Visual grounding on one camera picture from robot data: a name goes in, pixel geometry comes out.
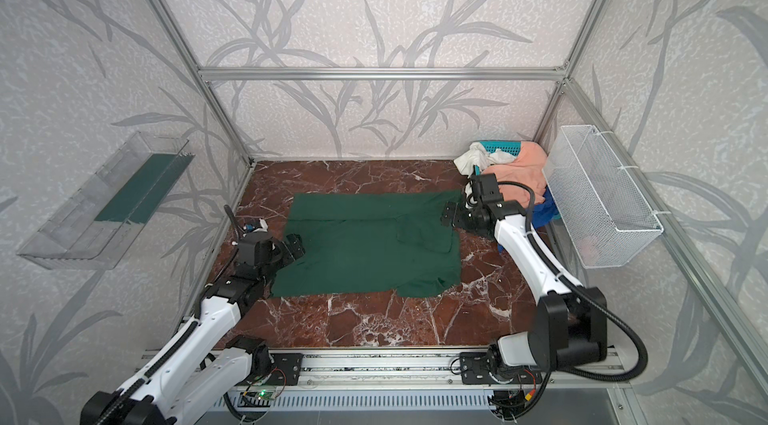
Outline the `green t-shirt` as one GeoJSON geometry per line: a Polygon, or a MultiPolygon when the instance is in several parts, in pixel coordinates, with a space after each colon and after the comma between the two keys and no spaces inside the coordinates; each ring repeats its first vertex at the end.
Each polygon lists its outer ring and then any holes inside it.
{"type": "Polygon", "coordinates": [[[442,224],[458,190],[411,194],[297,194],[284,234],[305,254],[281,269],[275,297],[394,291],[434,297],[460,282],[460,237],[442,224]]]}

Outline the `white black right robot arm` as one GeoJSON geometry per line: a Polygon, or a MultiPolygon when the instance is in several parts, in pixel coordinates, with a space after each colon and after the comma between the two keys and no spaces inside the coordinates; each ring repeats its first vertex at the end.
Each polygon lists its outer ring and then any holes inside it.
{"type": "Polygon", "coordinates": [[[474,208],[449,201],[442,212],[442,224],[492,238],[501,245],[536,299],[532,328],[498,339],[491,347],[491,367],[565,371],[605,360],[607,317],[566,285],[571,281],[578,288],[580,282],[552,256],[528,226],[528,217],[515,201],[474,208]]]}

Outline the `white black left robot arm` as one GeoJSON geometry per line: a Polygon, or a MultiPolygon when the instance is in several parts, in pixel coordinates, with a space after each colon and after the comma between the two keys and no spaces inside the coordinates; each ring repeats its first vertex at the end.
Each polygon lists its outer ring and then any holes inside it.
{"type": "Polygon", "coordinates": [[[281,370],[266,342],[236,336],[218,355],[220,339],[261,299],[277,272],[303,257],[297,234],[246,232],[234,243],[230,274],[207,285],[191,317],[169,342],[113,392],[97,392],[83,406],[83,424],[193,424],[241,383],[266,383],[281,370]]]}

